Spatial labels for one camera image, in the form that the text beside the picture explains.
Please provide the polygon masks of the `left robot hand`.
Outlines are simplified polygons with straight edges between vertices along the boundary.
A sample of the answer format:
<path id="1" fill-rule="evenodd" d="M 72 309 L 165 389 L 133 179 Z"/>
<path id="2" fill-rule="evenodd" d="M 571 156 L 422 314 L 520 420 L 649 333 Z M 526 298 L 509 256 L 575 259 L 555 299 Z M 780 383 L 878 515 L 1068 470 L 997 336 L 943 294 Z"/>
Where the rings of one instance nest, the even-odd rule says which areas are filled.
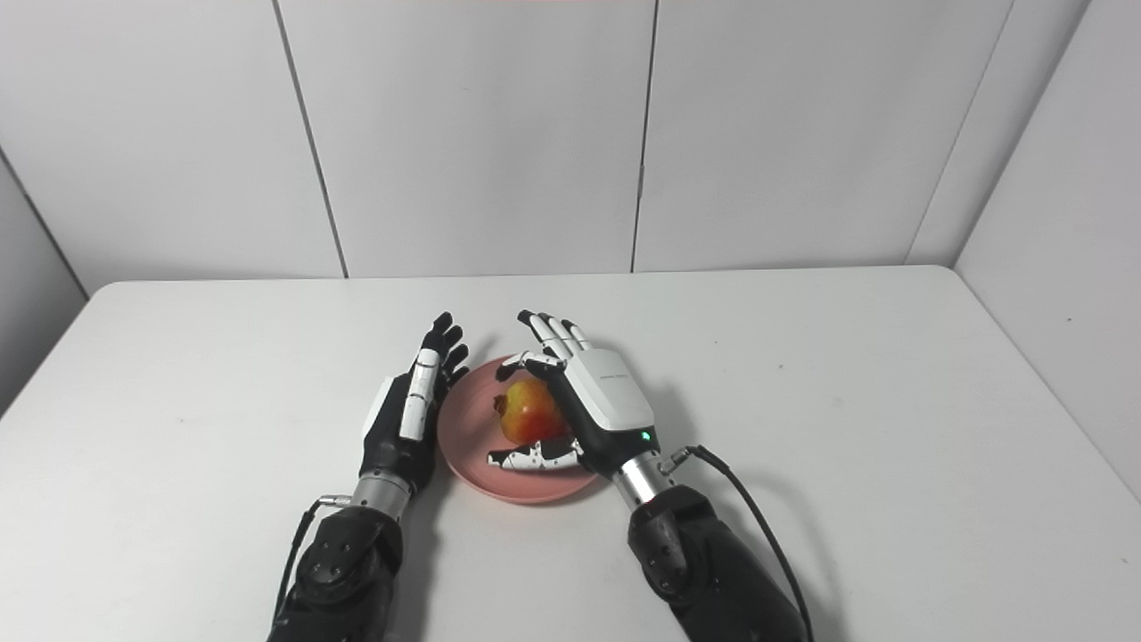
<path id="1" fill-rule="evenodd" d="M 439 411 L 453 387 L 469 373 L 464 330 L 442 312 L 424 334 L 412 365 L 386 377 L 365 420 L 361 478 L 387 476 L 410 495 L 431 483 L 439 445 Z"/>

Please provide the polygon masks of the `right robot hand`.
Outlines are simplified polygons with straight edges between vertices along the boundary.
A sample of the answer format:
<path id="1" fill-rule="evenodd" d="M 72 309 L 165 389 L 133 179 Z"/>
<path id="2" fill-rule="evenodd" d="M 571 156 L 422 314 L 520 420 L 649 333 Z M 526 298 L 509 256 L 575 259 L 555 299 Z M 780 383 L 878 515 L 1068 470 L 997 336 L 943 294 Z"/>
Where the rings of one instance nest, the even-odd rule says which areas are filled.
<path id="1" fill-rule="evenodd" d="M 505 358 L 496 379 L 505 382 L 526 371 L 542 383 L 545 414 L 563 418 L 565 433 L 521 436 L 513 449 L 489 452 L 489 466 L 524 472 L 578 466 L 612 481 L 628 463 L 659 452 L 652 405 L 620 353 L 592 344 L 567 318 L 521 310 L 518 320 L 541 350 Z"/>

